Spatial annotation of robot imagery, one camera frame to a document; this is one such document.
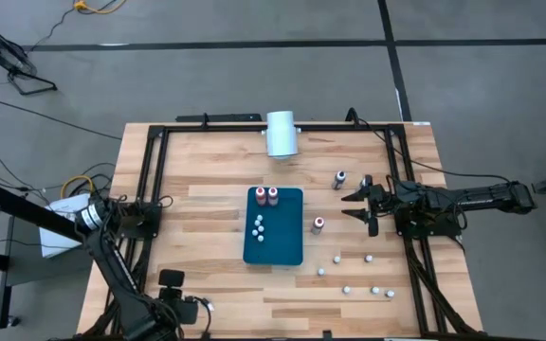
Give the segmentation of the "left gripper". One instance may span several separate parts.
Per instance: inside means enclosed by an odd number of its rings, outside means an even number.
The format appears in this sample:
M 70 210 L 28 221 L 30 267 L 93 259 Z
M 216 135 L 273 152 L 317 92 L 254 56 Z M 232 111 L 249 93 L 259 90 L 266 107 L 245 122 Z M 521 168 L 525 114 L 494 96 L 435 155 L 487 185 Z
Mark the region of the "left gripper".
M 197 316 L 208 315 L 208 309 L 203 306 L 198 307 L 197 302 L 209 304 L 209 301 L 199 296 L 183 297 L 184 279 L 183 271 L 161 270 L 158 278 L 158 284 L 161 286 L 158 297 L 172 308 L 180 324 L 194 325 L 197 322 Z

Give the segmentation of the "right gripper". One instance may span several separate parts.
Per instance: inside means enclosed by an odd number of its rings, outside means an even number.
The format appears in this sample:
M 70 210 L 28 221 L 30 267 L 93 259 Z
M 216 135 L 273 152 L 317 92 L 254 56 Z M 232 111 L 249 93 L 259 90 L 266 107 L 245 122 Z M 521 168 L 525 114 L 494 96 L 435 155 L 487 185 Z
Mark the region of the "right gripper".
M 348 216 L 358 219 L 363 223 L 368 223 L 368 233 L 370 236 L 377 236 L 379 233 L 378 217 L 392 214 L 395 204 L 393 194 L 386 190 L 383 185 L 375 184 L 371 175 L 365 175 L 366 184 L 355 193 L 341 198 L 345 202 L 363 202 L 368 203 L 368 209 L 342 209 L 341 212 Z

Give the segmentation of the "blue plastic bin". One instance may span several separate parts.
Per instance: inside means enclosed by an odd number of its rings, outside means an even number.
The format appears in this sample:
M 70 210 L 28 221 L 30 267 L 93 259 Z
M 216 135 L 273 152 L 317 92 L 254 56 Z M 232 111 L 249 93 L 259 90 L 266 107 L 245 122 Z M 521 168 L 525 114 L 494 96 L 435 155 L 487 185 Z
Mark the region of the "blue plastic bin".
M 276 206 L 266 203 L 259 206 L 255 189 L 247 191 L 246 227 L 243 260 L 248 264 L 298 266 L 303 261 L 303 192 L 300 188 L 278 188 L 279 202 Z M 257 215 L 263 215 L 261 225 L 263 242 L 252 236 Z

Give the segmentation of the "white cylinder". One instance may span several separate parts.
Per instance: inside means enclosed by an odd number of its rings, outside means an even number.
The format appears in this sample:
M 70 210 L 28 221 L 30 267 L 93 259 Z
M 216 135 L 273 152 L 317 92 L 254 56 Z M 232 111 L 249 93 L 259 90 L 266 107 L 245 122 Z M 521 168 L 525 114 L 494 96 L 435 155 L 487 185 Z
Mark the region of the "white cylinder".
M 298 153 L 298 131 L 292 111 L 269 112 L 266 115 L 266 148 L 269 157 L 287 158 Z

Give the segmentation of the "white paper box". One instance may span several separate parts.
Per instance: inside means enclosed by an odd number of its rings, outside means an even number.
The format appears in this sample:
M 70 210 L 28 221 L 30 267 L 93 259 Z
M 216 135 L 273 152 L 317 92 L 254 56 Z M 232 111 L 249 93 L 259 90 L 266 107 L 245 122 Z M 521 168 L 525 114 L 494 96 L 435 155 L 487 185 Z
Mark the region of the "white paper box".
M 79 194 L 51 202 L 45 208 L 66 218 L 70 222 L 74 222 L 75 212 L 81 208 L 85 208 L 89 204 L 89 198 L 90 195 L 87 193 Z M 39 232 L 41 253 L 45 259 L 53 258 L 80 245 L 79 242 L 42 227 L 39 229 Z

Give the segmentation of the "black power strip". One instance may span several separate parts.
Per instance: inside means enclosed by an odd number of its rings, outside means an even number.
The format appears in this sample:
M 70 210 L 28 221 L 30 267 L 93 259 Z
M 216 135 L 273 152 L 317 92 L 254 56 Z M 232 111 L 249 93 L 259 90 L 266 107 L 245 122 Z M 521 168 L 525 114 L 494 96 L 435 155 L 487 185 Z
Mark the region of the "black power strip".
M 262 122 L 263 118 L 260 114 L 244 113 L 244 114 L 201 114 L 191 116 L 177 116 L 176 122 Z

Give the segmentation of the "black cart frame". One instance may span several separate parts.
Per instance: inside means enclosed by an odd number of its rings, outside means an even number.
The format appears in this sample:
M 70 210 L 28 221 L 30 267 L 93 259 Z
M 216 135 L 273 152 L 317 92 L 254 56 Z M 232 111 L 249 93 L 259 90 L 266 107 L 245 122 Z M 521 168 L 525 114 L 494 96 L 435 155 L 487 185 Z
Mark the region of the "black cart frame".
M 66 218 L 0 187 L 0 329 L 18 323 L 18 318 L 9 313 L 15 286 L 69 276 L 91 267 L 91 260 L 80 247 L 43 258 L 41 227 L 74 241 L 79 239 Z

